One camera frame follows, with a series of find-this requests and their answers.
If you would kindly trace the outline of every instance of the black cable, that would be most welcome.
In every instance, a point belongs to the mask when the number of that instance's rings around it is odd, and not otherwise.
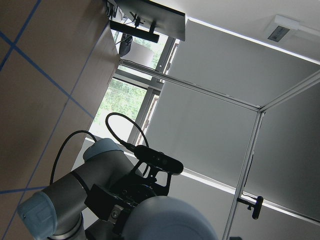
[[[80,134],[80,133],[83,133],[83,134],[88,134],[90,135],[90,137],[96,142],[97,139],[96,137],[91,133],[91,132],[88,132],[86,130],[78,130],[78,131],[75,131],[73,133],[71,133],[65,140],[64,142],[62,143],[60,149],[59,149],[59,152],[58,154],[56,155],[55,157],[55,160],[54,160],[54,163],[53,163],[53,166],[52,166],[52,171],[51,171],[51,176],[50,176],[50,182],[49,184],[53,184],[54,183],[54,177],[55,177],[55,172],[56,172],[56,167],[57,167],[57,163],[58,163],[58,160],[60,158],[60,155],[64,149],[64,147],[66,146],[67,142],[70,140],[70,138],[72,138],[74,135],[76,134]]]
[[[149,166],[146,165],[146,167],[145,167],[145,169],[144,169],[144,172],[142,173],[142,177],[144,177],[144,176],[146,175],[146,173],[147,173],[147,171],[148,171],[148,168],[149,168]]]
[[[254,199],[255,201],[257,201],[257,199],[256,199],[255,197],[253,197],[253,196],[245,195],[245,194],[243,194],[243,193],[242,193],[242,195],[243,195],[243,196],[246,196],[246,197],[249,197],[249,198]]]
[[[146,135],[144,134],[144,132],[142,131],[142,129],[139,127],[138,124],[136,124],[131,118],[127,117],[126,115],[122,114],[122,113],[118,113],[118,112],[112,112],[112,113],[109,113],[106,118],[105,118],[105,125],[106,125],[106,128],[109,130],[109,132],[112,134],[112,136],[114,136],[114,138],[120,143],[122,144],[123,146],[125,146],[128,150],[132,151],[134,150],[135,146],[131,143],[128,143],[128,142],[125,142],[123,140],[121,140],[116,134],[115,132],[112,130],[112,128],[110,127],[109,125],[109,118],[113,115],[117,115],[117,116],[120,116],[120,117],[123,117],[125,119],[127,119],[130,123],[132,123],[138,130],[139,132],[141,133],[143,139],[144,139],[144,142],[145,142],[145,145],[147,147],[149,147],[149,143],[147,141],[147,138],[146,138]]]
[[[124,23],[124,25],[128,25],[128,24],[132,24],[135,20],[128,22],[128,23]]]
[[[119,43],[121,43],[121,42],[123,42],[123,41],[127,40],[127,39],[128,39],[128,38],[130,38],[130,37],[131,37],[131,35],[127,36],[125,39],[122,39],[121,41],[118,41],[115,45],[117,45],[117,44],[119,44]]]
[[[251,165],[252,165],[253,160],[254,160],[254,154],[252,154],[252,156],[251,156],[251,162],[250,162],[250,166],[249,166],[248,174],[246,175],[246,178],[245,178],[245,182],[244,182],[243,187],[245,187],[245,186],[246,186],[246,184],[247,184],[248,176],[249,176],[249,173],[250,173],[250,169],[251,169]]]

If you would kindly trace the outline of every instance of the metal frame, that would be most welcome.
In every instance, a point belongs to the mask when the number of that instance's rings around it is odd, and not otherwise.
[[[290,98],[304,92],[305,90],[311,88],[312,86],[320,83],[320,70],[311,74],[303,81],[299,82],[297,85],[290,88],[288,91],[284,92],[265,106],[260,109],[260,112],[267,112],[268,110],[274,108],[275,106],[284,103],[285,101],[289,100]]]
[[[145,66],[140,65],[135,62],[120,59],[119,64],[122,66],[128,67],[128,68],[137,70],[139,72],[151,75],[155,78],[163,79],[165,81],[168,81],[170,83],[185,87],[187,89],[191,89],[196,92],[200,92],[205,95],[209,95],[214,98],[220,99],[222,101],[226,101],[228,103],[231,103],[231,104],[234,104],[234,105],[237,105],[237,106],[240,106],[240,107],[257,112],[256,119],[255,119],[254,126],[253,126],[253,130],[252,130],[251,137],[250,137],[250,141],[249,141],[249,144],[248,144],[248,147],[246,150],[245,158],[243,161],[239,180],[238,180],[238,183],[237,183],[237,186],[235,189],[234,198],[232,201],[230,213],[228,216],[228,220],[227,220],[224,234],[223,234],[223,238],[222,238],[222,240],[228,240],[229,233],[230,233],[232,223],[233,223],[233,219],[234,219],[236,209],[237,209],[237,203],[238,203],[237,198],[240,198],[242,196],[242,193],[244,192],[243,191],[244,185],[245,185],[248,173],[249,173],[250,164],[252,163],[252,155],[254,154],[254,149],[255,149],[255,145],[257,142],[257,138],[258,138],[259,130],[260,130],[260,127],[261,127],[261,124],[263,121],[264,114],[267,111],[269,111],[270,109],[274,108],[275,106],[286,102],[290,98],[292,98],[292,97],[304,92],[305,90],[311,88],[312,86],[320,83],[320,70],[315,72],[314,74],[311,74],[310,76],[308,76],[307,78],[305,78],[304,80],[299,82],[297,85],[293,86],[292,88],[288,89],[283,94],[281,94],[280,96],[278,96],[277,98],[275,98],[274,100],[272,100],[271,102],[266,104],[265,106],[259,106],[259,105],[255,105],[255,104],[248,103],[248,102],[242,101],[240,99],[231,97],[227,94],[202,87],[202,86],[195,84],[195,83],[192,83],[192,82],[180,80],[178,78],[175,78],[175,77],[172,77],[169,75],[165,75],[161,72],[157,72],[156,70],[145,67]],[[311,222],[311,223],[314,223],[317,225],[319,225],[319,223],[320,223],[320,221],[313,219],[311,217],[308,217],[304,214],[298,213],[294,210],[277,205],[277,204],[269,202],[267,200],[265,200],[264,202],[266,204],[270,205],[270,207],[278,208],[278,209],[283,210],[284,212],[289,213],[291,216],[295,216],[299,219],[302,219],[302,220],[305,220],[305,221],[308,221],[308,222]]]
[[[162,82],[151,81],[151,80],[145,79],[143,77],[134,75],[132,73],[129,73],[129,72],[126,72],[123,70],[119,70],[119,69],[117,69],[115,71],[115,74],[113,75],[113,77],[115,79],[121,80],[123,82],[141,87],[143,89],[152,88],[154,90],[161,91],[161,89],[164,85]]]
[[[258,134],[259,134],[259,130],[261,127],[263,117],[264,117],[263,112],[258,112],[256,115],[256,118],[254,121],[254,126],[253,126],[251,137],[250,137],[250,141],[249,141],[249,145],[248,145],[246,153],[245,153],[245,157],[244,157],[244,161],[242,164],[239,180],[238,180],[238,183],[235,188],[235,194],[233,197],[229,217],[226,222],[226,226],[225,226],[222,240],[228,240],[228,238],[229,238],[229,233],[230,233],[232,223],[233,223],[233,220],[234,220],[234,217],[236,214],[236,209],[237,209],[237,204],[238,204],[237,198],[240,198],[243,193],[244,185],[246,183],[246,179],[247,179],[247,176],[249,173],[249,168],[250,168],[250,165],[252,162],[252,156],[254,154],[254,149],[256,146],[257,139],[258,139]]]
[[[141,104],[140,110],[139,110],[138,115],[135,119],[135,123],[137,123],[141,128],[142,128],[142,125],[144,124],[144,121],[145,121],[146,116],[148,114],[148,111],[149,111],[150,105],[152,103],[152,100],[154,98],[154,95],[160,95],[160,91],[149,87],[146,91],[146,94],[145,94],[145,97],[144,97],[143,102]],[[129,135],[128,143],[135,144],[138,140],[139,134],[140,134],[139,130],[136,127],[134,127]]]
[[[255,104],[252,104],[252,103],[237,99],[235,97],[229,96],[227,94],[224,94],[224,93],[221,93],[221,92],[218,92],[218,91],[211,90],[209,88],[200,86],[198,84],[195,84],[195,83],[192,83],[192,82],[189,82],[189,81],[185,81],[185,80],[178,79],[176,77],[165,75],[162,72],[155,71],[152,68],[140,65],[138,63],[135,63],[135,62],[132,62],[132,61],[129,61],[129,60],[120,59],[119,65],[122,65],[124,67],[130,68],[130,69],[133,69],[133,70],[137,70],[137,71],[139,71],[141,73],[151,75],[151,76],[153,76],[155,78],[163,79],[163,80],[165,80],[167,82],[170,82],[170,83],[185,87],[187,89],[191,89],[191,90],[197,91],[197,92],[205,94],[205,95],[209,95],[209,96],[211,96],[213,98],[217,98],[217,99],[220,99],[220,100],[226,101],[228,103],[232,103],[232,104],[238,105],[240,107],[243,107],[243,108],[255,111],[255,112],[259,112],[260,108],[261,108],[261,106],[259,106],[259,105],[255,105]]]
[[[156,71],[161,72],[161,73],[164,72],[165,67],[166,67],[166,63],[167,63],[167,61],[170,57],[170,54],[171,54],[171,50],[175,45],[175,41],[176,41],[175,38],[168,36],[166,43],[164,45],[162,54],[159,58],[158,64],[155,68]]]

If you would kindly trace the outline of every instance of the white panel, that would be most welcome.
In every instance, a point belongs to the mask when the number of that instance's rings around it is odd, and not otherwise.
[[[268,111],[245,191],[320,220],[320,83]]]
[[[320,63],[320,4],[318,0],[156,0],[155,2],[181,11],[188,17],[266,43],[271,41],[265,38],[264,30],[276,14],[299,21],[301,30],[296,32],[292,38],[285,42],[271,44],[315,59]]]
[[[186,168],[235,187],[255,118],[254,111],[166,83],[147,139]]]
[[[265,105],[319,65],[188,21],[170,75]]]
[[[262,207],[258,220],[251,217],[252,210],[239,204],[234,216],[230,236],[243,240],[319,240],[320,226]]]

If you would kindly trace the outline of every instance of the metal bar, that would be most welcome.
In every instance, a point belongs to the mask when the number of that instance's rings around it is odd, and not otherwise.
[[[199,93],[211,96],[211,97],[216,98],[216,99],[220,99],[220,100],[226,101],[228,103],[232,103],[232,104],[238,105],[240,107],[243,107],[243,108],[255,111],[255,112],[259,112],[260,108],[261,108],[261,106],[258,106],[258,105],[252,104],[252,103],[248,103],[246,101],[242,101],[240,99],[234,98],[234,97],[229,96],[227,94],[224,94],[224,93],[221,93],[221,92],[218,92],[218,91],[214,91],[214,90],[202,87],[202,86],[200,86],[198,84],[195,84],[195,83],[192,83],[192,82],[189,82],[189,81],[180,80],[178,78],[175,78],[175,77],[172,77],[172,76],[169,76],[169,75],[165,75],[165,74],[163,74],[161,72],[155,71],[154,69],[151,69],[149,67],[140,65],[138,63],[135,63],[135,62],[132,62],[132,61],[129,61],[129,60],[120,59],[119,64],[122,65],[122,66],[125,66],[127,68],[137,70],[139,72],[151,75],[153,77],[156,77],[156,78],[159,78],[159,79],[163,79],[163,80],[168,81],[170,83],[177,84],[177,85],[185,87],[187,89],[191,89],[191,90],[197,91]]]
[[[241,198],[252,202],[253,200],[248,196],[250,196],[252,198],[257,198],[256,195],[253,195],[253,194],[245,192],[245,191],[242,193]],[[306,222],[309,222],[309,223],[312,223],[312,224],[320,226],[320,220],[315,219],[315,218],[310,217],[310,216],[307,216],[307,215],[302,214],[300,212],[294,211],[294,210],[289,209],[289,208],[287,208],[285,206],[281,206],[281,205],[276,204],[276,203],[274,203],[272,201],[268,201],[268,200],[264,199],[262,205],[267,207],[267,208],[273,209],[275,211],[278,211],[278,212],[287,214],[289,216],[295,217],[297,219],[301,219],[301,220],[304,220]]]
[[[320,83],[320,70],[315,72],[314,74],[308,76],[303,81],[299,82],[297,85],[290,88],[288,91],[284,92],[280,96],[278,96],[276,99],[269,102],[267,105],[263,106],[260,109],[260,112],[265,113],[266,111],[270,110],[271,108],[274,108],[275,106],[289,100],[290,98],[302,93],[303,91],[311,88],[312,86],[316,85],[317,83]]]
[[[217,181],[213,178],[210,178],[208,176],[205,176],[203,174],[200,174],[196,171],[192,171],[188,168],[184,168],[183,172],[181,173],[182,176],[185,176],[187,178],[193,179],[195,181],[198,181],[200,183],[206,184],[208,186],[211,186],[216,189],[220,189],[226,193],[234,195],[236,192],[236,188],[230,185],[227,185],[223,182]]]
[[[152,101],[152,97],[153,97],[153,91],[154,90],[150,87],[147,89],[145,96],[143,98],[142,104],[140,106],[138,115],[136,116],[135,123],[138,124],[140,128],[142,128],[147,112],[149,110],[150,102]],[[139,133],[140,131],[133,126],[127,142],[135,145],[137,138],[139,136]]]
[[[145,39],[145,40],[148,40],[148,41],[151,41],[154,43],[157,43],[159,41],[159,37],[160,37],[158,34],[154,34],[149,31],[144,31],[144,30],[141,30],[141,29],[138,29],[138,28],[135,28],[132,26],[128,26],[128,25],[125,25],[123,23],[119,23],[116,21],[110,21],[110,28],[112,30],[115,30],[115,31],[118,31],[121,33],[125,33],[125,34],[129,34],[132,36],[136,36],[138,38]]]
[[[258,138],[258,134],[259,134],[259,130],[260,130],[260,126],[261,126],[263,117],[264,117],[263,112],[258,112],[256,115],[254,127],[253,127],[253,130],[251,133],[248,148],[245,153],[243,165],[241,168],[241,173],[240,173],[239,180],[238,180],[238,183],[237,183],[237,186],[235,189],[234,198],[232,201],[229,217],[226,222],[226,226],[225,226],[222,240],[228,240],[228,238],[229,238],[229,233],[231,230],[232,222],[234,220],[236,209],[237,209],[237,203],[238,203],[237,198],[240,198],[242,195],[242,192],[243,192],[243,188],[244,188],[246,178],[247,178],[247,175],[249,172],[249,166],[252,162],[252,155],[254,153],[254,149],[255,149],[256,142],[257,142],[257,138]]]
[[[175,41],[176,41],[175,38],[168,36],[168,39],[166,40],[166,43],[165,43],[164,48],[162,50],[159,61],[156,65],[156,68],[155,68],[156,71],[159,71],[161,73],[164,72],[166,63],[170,57],[170,53],[171,53],[172,48],[174,47]]]
[[[161,82],[152,82],[151,80],[145,79],[143,77],[140,76],[136,76],[132,73],[117,69],[115,71],[115,74],[113,76],[116,79],[122,80],[124,82],[127,82],[129,84],[133,84],[136,85],[138,87],[144,88],[144,89],[148,89],[148,88],[152,88],[158,91],[161,91],[162,87],[163,87],[163,83]]]

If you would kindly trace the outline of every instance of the vent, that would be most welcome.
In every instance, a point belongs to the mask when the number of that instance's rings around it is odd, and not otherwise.
[[[298,21],[275,15],[264,31],[264,37],[273,42],[284,42],[290,38],[299,28]]]
[[[268,39],[271,41],[279,42],[289,31],[289,28],[286,28],[284,26],[277,26],[276,29],[268,37]]]

